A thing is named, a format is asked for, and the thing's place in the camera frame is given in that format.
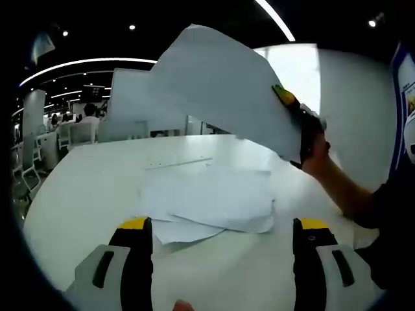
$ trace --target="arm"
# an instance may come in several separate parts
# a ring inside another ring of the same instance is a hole
[[[324,134],[316,137],[313,154],[302,170],[323,186],[344,215],[363,227],[375,227],[372,193],[352,181],[329,157]]]

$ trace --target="round table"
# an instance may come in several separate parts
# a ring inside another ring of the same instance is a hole
[[[23,228],[46,277],[67,289],[75,267],[108,244],[134,213],[146,168],[209,157],[213,165],[272,172],[275,226],[265,234],[224,231],[189,244],[162,246],[154,238],[154,310],[172,310],[177,299],[198,311],[293,310],[292,219],[322,219],[339,243],[350,246],[353,225],[313,178],[234,135],[118,141],[70,151],[41,186]]]

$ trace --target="black ceiling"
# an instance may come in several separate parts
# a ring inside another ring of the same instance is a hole
[[[317,43],[320,48],[354,52],[389,63],[401,39],[395,29],[396,15],[389,13],[390,7],[382,1],[267,1],[290,28],[296,42]],[[20,51],[26,67],[18,70],[21,81],[48,67],[74,60],[104,57],[157,60],[191,23],[217,29],[251,48],[288,43],[279,27],[254,0],[149,2],[140,1],[135,5],[121,2],[108,7],[102,4],[96,11],[88,12],[71,6],[61,9],[59,14],[36,18],[25,39],[46,31],[56,49],[41,56],[34,65],[30,62],[30,45],[26,45],[27,50]],[[370,28],[368,21],[381,12],[385,18],[376,28]],[[136,26],[134,31],[128,28],[131,24]],[[64,30],[69,32],[66,37],[62,36]],[[86,76],[82,73],[111,71],[115,67],[149,70],[151,66],[131,62],[74,65],[27,82],[17,89],[16,96],[23,98],[32,87],[46,90],[51,97],[78,90],[85,83],[111,86],[111,73]],[[18,109],[18,104],[19,100],[13,103],[12,111]]]

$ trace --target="black sleeve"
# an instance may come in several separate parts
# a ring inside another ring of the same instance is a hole
[[[414,191],[414,181],[415,165],[405,154],[397,170],[372,194],[375,227],[382,228],[402,216],[400,211],[403,207],[400,205],[404,205],[405,199]]]

